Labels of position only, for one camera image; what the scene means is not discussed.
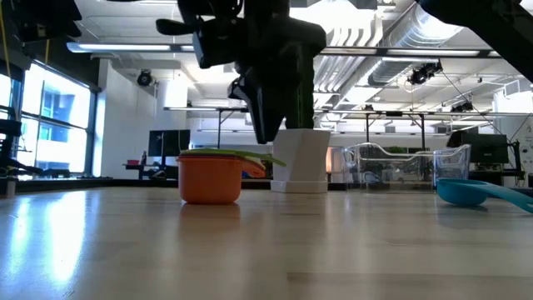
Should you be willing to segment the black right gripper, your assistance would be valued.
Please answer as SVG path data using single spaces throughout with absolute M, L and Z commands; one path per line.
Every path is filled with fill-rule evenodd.
M 314 79 L 314 58 L 326 47 L 326 32 L 317 23 L 291 17 L 291 0 L 236 2 L 244 37 L 235 61 L 238 77 L 227 97 L 248 99 L 244 81 L 249 74 L 254 130 L 257 141 L 266 144 L 274 141 L 283 119 L 289 128 L 297 127 L 299 81 Z

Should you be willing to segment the orange measuring cup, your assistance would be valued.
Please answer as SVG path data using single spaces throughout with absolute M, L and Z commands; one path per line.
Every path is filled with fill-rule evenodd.
M 242 173 L 265 176 L 259 162 L 235 155 L 182 155 L 178 162 L 180 197 L 190 204 L 230 204 L 240 196 Z

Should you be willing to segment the teal measuring cup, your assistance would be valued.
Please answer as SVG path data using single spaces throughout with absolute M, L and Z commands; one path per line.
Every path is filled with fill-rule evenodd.
M 533 197 L 508 187 L 488 182 L 459 178 L 438 178 L 436 191 L 442 200 L 459 207 L 480 206 L 488 197 L 492 197 L 503 199 L 523 211 L 533 213 Z

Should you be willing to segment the clear plastic basket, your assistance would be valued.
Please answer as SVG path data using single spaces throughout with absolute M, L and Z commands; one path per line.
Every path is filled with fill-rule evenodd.
M 367 191 L 432 191 L 439 178 L 467 179 L 471 148 L 468 145 L 408 153 L 374 142 L 341 151 L 343 177 L 350 189 Z

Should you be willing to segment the green cactus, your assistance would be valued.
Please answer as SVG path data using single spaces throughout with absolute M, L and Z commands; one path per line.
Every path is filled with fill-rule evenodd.
M 308 46 L 300 46 L 299 48 L 298 72 L 301 81 L 297 89 L 297 127 L 313 128 L 314 69 L 313 57 Z

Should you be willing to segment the white hexagonal plant pot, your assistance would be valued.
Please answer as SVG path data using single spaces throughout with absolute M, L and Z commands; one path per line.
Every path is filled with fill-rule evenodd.
M 313 129 L 286 129 L 276 135 L 271 190 L 277 193 L 326 193 L 326 153 L 331 134 Z

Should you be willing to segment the black computer monitor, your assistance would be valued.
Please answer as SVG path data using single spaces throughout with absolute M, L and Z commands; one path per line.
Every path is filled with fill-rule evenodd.
M 159 130 L 149 132 L 147 155 L 149 157 L 177 157 L 189 148 L 191 131 Z
M 472 163 L 505 164 L 509 162 L 508 142 L 505 135 L 479 134 L 466 131 L 453 132 L 446 146 L 458 148 L 471 146 Z

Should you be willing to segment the black background desk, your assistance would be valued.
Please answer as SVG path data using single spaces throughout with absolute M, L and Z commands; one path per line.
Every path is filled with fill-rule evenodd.
M 153 165 L 134 165 L 123 164 L 126 170 L 137 171 L 137 178 L 139 180 L 177 180 L 178 166 L 163 166 L 159 164 Z

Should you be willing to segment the long ceiling light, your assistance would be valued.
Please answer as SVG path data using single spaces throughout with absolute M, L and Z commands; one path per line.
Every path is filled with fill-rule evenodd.
M 124 44 L 124 43 L 81 43 L 68 42 L 72 53 L 193 53 L 188 44 Z
M 492 49 L 459 49 L 441 47 L 326 47 L 320 52 L 320 55 L 379 58 L 501 58 L 501 55 Z

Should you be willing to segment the large glass window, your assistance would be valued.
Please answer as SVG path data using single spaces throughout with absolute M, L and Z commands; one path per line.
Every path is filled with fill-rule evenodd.
M 41 62 L 28 70 L 0 69 L 0 119 L 21 123 L 11 156 L 41 168 L 92 171 L 95 92 Z

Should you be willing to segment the black metal workstation frame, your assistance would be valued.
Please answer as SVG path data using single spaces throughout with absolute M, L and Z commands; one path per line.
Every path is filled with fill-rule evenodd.
M 425 114 L 423 112 L 402 112 L 402 111 L 364 111 L 365 121 L 366 121 L 366 140 L 370 141 L 370 116 L 377 115 L 378 117 L 389 117 L 389 118 L 402 118 L 408 117 L 412 120 L 420 129 L 421 129 L 421 147 L 426 147 L 426 130 L 425 130 Z

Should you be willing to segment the silver ventilation duct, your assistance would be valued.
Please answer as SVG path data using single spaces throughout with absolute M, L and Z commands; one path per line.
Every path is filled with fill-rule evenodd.
M 438 48 L 453 38 L 463 27 L 432 17 L 419 5 L 411 8 L 399 23 L 380 41 L 384 48 Z M 385 86 L 411 66 L 411 62 L 381 59 L 368 76 L 372 86 Z

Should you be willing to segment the black aluminium table frame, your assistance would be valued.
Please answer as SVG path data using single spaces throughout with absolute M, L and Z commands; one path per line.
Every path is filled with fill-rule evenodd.
M 16 178 L 0 178 L 0 199 L 12 198 L 24 193 L 53 193 L 61 191 L 87 190 L 91 188 L 170 188 L 177 190 L 178 181 L 112 179 L 112 178 L 59 178 L 17 180 Z M 367 184 L 329 182 L 328 192 L 376 192 L 376 193 L 432 193 L 432 184 Z

